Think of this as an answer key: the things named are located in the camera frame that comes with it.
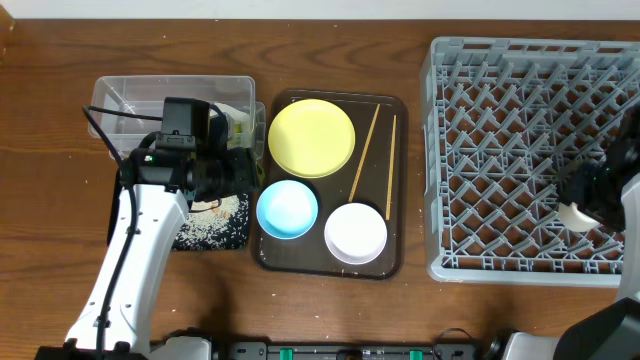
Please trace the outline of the white cup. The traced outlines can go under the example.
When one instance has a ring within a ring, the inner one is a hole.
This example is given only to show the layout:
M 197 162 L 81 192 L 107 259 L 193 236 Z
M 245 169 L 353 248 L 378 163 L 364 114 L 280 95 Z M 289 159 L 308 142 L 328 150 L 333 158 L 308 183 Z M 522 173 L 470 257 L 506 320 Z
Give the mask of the white cup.
M 574 232 L 588 232 L 600 225 L 598 221 L 580 212 L 576 203 L 559 203 L 558 218 L 566 228 Z

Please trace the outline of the white tissue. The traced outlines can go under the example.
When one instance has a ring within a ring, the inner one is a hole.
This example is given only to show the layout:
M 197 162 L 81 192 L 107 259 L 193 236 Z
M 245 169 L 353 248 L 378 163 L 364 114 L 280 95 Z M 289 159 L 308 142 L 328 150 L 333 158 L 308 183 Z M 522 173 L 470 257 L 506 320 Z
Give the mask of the white tissue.
M 252 129 L 252 118 L 249 113 L 240 111 L 228 104 L 216 102 L 215 105 L 225 114 L 230 117 L 230 121 L 235 123 L 242 123 L 244 126 L 244 132 L 249 132 Z

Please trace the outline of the white rice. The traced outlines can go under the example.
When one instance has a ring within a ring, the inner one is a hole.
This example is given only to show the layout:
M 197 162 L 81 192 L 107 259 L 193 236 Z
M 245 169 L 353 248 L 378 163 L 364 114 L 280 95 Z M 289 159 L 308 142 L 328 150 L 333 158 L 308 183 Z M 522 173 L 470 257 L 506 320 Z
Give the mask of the white rice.
M 172 249 L 237 250 L 249 240 L 250 196 L 240 194 L 211 202 L 193 202 Z

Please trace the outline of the light blue bowl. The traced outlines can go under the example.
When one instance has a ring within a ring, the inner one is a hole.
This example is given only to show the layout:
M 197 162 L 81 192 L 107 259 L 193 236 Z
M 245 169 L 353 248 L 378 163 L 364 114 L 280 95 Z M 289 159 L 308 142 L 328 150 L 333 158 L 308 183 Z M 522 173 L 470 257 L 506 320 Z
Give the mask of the light blue bowl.
M 305 184 L 282 180 L 269 185 L 259 196 L 256 217 L 261 229 L 280 240 L 307 233 L 319 212 L 315 194 Z

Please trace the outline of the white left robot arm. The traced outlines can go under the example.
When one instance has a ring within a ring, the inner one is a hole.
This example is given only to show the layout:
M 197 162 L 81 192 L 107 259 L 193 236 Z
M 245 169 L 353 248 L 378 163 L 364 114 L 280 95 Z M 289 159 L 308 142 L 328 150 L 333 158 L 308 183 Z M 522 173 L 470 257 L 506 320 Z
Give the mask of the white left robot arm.
M 165 114 L 159 133 L 118 158 L 116 221 L 91 295 L 62 346 L 39 359 L 212 359 L 218 349 L 191 330 L 151 344 L 151 318 L 168 255 L 193 201 L 258 187 L 251 150 L 227 147 L 228 120 L 216 107 Z

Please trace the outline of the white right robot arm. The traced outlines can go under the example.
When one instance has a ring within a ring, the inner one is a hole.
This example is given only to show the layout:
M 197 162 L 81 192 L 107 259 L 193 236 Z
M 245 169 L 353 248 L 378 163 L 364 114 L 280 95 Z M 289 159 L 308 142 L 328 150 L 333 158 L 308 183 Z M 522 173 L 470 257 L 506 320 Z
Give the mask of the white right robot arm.
M 615 302 L 561 337 L 514 332 L 502 359 L 637 359 L 639 357 L 639 107 L 626 111 L 605 160 L 581 165 L 560 196 L 559 219 L 586 232 L 603 225 L 624 235 Z

